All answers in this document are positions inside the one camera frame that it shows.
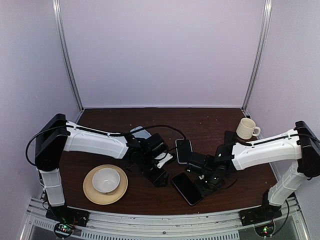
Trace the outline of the light blue phone case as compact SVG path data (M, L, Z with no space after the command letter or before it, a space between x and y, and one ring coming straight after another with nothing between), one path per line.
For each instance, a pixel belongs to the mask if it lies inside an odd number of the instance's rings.
M133 129L130 130L130 133L135 137L135 138L140 138L140 139L148 139L152 135L146 130L143 129L142 126L137 126Z

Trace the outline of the dark purple smartphone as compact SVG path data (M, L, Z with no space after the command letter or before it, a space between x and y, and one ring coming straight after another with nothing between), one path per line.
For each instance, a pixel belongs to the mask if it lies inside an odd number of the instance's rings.
M189 206L195 206L204 199L197 186L185 172L181 172L174 176L171 179L171 184Z

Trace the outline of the black smartphone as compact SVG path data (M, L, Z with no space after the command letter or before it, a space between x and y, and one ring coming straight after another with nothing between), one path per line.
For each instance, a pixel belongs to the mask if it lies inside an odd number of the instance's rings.
M176 139L175 147L178 164L186 165L193 152L191 141L189 139Z

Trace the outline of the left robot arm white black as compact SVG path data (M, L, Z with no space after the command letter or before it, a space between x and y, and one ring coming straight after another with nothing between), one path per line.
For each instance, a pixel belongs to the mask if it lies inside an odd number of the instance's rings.
M168 146L158 133L149 133L147 127L136 127L125 133L106 132L78 125L58 113L30 142L35 142L35 157L29 163L37 168L48 204L53 207L51 211L61 222L72 218L61 183L60 159L63 152L127 159L137 165L155 187L168 184L168 174L158 165L169 156Z

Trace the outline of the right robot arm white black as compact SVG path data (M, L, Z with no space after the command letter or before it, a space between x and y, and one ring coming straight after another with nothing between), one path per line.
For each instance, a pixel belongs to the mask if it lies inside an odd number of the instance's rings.
M247 142L227 130L215 155L192 152L186 171L199 177L195 184L206 197L219 190L234 171L286 160L292 161L290 168L263 194L256 210L258 219L266 221L303 182L320 175L320 141L304 121L297 121L295 128L285 133Z

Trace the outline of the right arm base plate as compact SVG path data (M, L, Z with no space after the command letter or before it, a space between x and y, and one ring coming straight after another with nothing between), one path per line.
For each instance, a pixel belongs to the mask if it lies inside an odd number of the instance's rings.
M241 220L242 226L255 225L267 221L271 221L275 218L282 216L280 206L258 206L254 208L249 208L241 210L239 212L239 217Z

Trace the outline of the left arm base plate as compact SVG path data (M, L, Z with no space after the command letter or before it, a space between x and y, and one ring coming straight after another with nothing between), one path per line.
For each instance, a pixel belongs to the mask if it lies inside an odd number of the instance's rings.
M71 226L86 227L90 213L86 210L68 207L66 204L62 206L51 206L49 204L45 216L48 219Z

